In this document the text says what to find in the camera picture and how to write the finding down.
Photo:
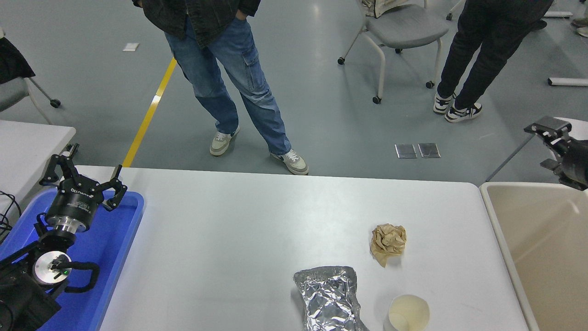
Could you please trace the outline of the right gripper body black drum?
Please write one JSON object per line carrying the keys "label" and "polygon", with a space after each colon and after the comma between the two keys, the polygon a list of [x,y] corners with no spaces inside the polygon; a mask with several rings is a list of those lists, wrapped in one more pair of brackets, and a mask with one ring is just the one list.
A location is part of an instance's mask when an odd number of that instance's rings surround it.
{"label": "right gripper body black drum", "polygon": [[559,182],[576,190],[584,191],[588,186],[588,141],[560,140],[556,143],[559,161]]}

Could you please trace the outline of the left gripper body black drum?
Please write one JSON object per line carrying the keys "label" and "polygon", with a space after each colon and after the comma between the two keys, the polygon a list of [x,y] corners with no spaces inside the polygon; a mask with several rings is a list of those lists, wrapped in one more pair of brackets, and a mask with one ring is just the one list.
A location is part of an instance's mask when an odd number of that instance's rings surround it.
{"label": "left gripper body black drum", "polygon": [[90,187],[78,187],[73,182],[61,182],[57,187],[57,195],[46,212],[45,221],[49,225],[68,217],[91,225],[98,205],[103,202],[103,191],[94,184]]}

